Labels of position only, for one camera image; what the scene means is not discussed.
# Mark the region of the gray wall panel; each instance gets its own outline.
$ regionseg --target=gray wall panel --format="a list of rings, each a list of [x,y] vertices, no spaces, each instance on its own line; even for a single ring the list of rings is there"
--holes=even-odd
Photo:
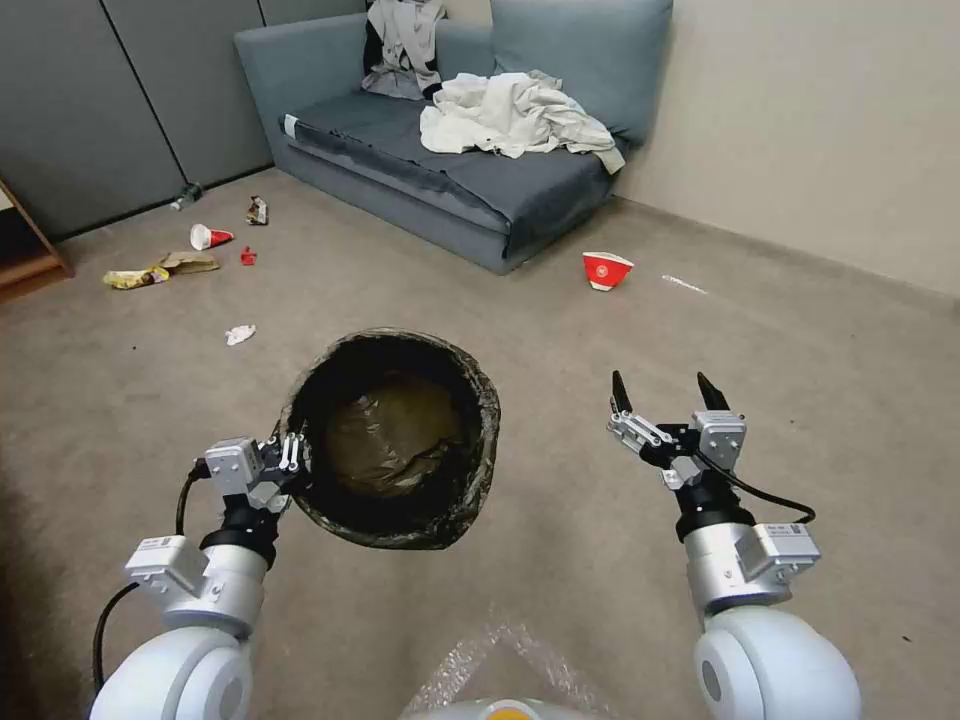
[[[364,0],[260,0],[267,25],[365,12]]]
[[[0,175],[52,235],[183,184],[95,0],[0,3]]]
[[[187,178],[217,182],[271,162],[233,45],[262,27],[256,0],[105,0]]]

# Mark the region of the white towel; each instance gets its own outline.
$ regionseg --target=white towel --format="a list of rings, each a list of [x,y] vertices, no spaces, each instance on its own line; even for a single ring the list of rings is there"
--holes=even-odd
[[[420,115],[420,142],[437,153],[472,147],[518,158],[525,152],[593,152],[613,175],[626,163],[610,131],[541,72],[492,78],[460,73]]]

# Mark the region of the beige wall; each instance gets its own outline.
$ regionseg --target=beige wall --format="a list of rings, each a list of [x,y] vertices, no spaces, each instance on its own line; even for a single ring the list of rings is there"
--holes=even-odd
[[[960,296],[958,27],[957,0],[676,0],[618,192]]]

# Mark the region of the sofa armrest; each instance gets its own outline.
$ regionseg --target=sofa armrest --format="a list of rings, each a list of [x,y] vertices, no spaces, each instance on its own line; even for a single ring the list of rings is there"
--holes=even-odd
[[[279,117],[346,95],[363,80],[366,14],[244,30],[234,36],[274,160],[285,147]]]
[[[444,80],[462,72],[493,75],[493,29],[441,20],[437,23],[437,63]]]

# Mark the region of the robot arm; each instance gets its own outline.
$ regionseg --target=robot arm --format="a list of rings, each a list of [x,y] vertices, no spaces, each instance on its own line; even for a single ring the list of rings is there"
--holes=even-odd
[[[253,675],[249,638],[273,565],[277,522],[301,478],[302,438],[224,440],[197,473],[223,495],[224,519],[198,545],[147,538],[126,565],[173,628],[140,646],[97,695],[92,720],[242,720]]]
[[[717,720],[856,720],[860,689],[840,652],[807,623],[769,606],[789,600],[790,582],[820,559],[805,522],[813,510],[757,491],[733,475],[747,427],[701,374],[707,410],[689,425],[655,425],[633,412],[613,374],[608,429],[660,469],[680,506],[677,537],[704,634],[694,671]],[[802,510],[789,524],[757,523],[731,484]]]

